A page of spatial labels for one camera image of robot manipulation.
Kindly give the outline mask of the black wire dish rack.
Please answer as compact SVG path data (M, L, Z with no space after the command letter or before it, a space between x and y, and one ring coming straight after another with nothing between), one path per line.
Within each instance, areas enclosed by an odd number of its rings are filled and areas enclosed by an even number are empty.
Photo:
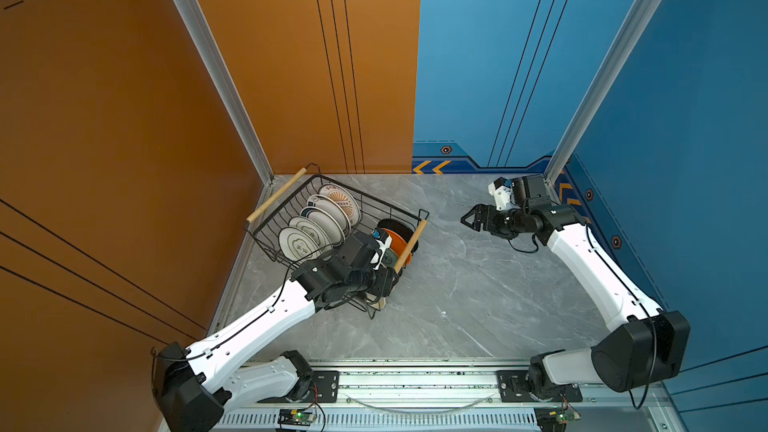
M360 206L361 220L345 234L332 216L321 209L309 207L307 199L312 194L320 194L319 189L325 184L336 184L349 191ZM280 250L278 235L289 226L293 217L306 217L319 225L328 235L332 245L320 249L320 256L314 260L295 263L287 259ZM425 209L408 211L382 197L368 193L358 187L345 184L338 179L321 173L315 164L300 169L281 187L272 192L246 218L249 236L269 260L286 269L286 276L297 281L304 288L306 297L319 310L332 310L346 304L375 316L386 304L388 297L378 302L369 301L367 289L375 279L376 270L354 270L346 265L339 251L345 240L354 232L360 231L374 236L383 245L392 239L377 227L384 218L397 219L415 232L408 241L402 257L399 257L395 271L402 277L403 271L413 257L419 237L423 231L429 213Z

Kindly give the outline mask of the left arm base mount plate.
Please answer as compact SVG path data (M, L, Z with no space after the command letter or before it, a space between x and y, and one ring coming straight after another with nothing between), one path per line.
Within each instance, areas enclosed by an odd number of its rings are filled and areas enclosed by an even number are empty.
M315 400L318 400L322 405L336 403L339 392L339 379L340 372L338 370L315 370L308 385L300 388L300 390L304 392L301 397L289 394L287 397L270 397L263 399L261 400L261 403L297 403L309 405Z

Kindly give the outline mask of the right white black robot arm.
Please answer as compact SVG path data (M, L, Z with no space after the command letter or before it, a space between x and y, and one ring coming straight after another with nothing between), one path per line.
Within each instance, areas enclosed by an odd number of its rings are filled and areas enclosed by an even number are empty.
M547 400L580 383L601 383L622 393L680 373L688 320L679 311L664 310L635 285L573 207L536 204L500 211L477 204L461 222L505 240L531 234L569 268L604 319L608 334L598 344L532 357L524 382L529 394Z

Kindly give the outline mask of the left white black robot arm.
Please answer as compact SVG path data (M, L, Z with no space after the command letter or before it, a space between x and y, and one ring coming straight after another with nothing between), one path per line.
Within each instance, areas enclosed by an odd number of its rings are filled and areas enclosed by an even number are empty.
M307 261L284 284L229 326L187 347L173 342L153 355L152 394L172 431L209 431L225 413L281 398L312 401L313 370L297 351L260 366L248 361L293 326L359 294L386 297L393 267L352 268L338 258Z

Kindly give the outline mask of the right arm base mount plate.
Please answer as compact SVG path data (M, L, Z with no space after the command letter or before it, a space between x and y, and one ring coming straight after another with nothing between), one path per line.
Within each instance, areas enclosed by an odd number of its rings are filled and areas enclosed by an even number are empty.
M555 403L565 399L580 403L583 395L577 384L545 386L535 391L529 382L528 372L523 370L499 370L496 372L498 391L503 403L540 402Z

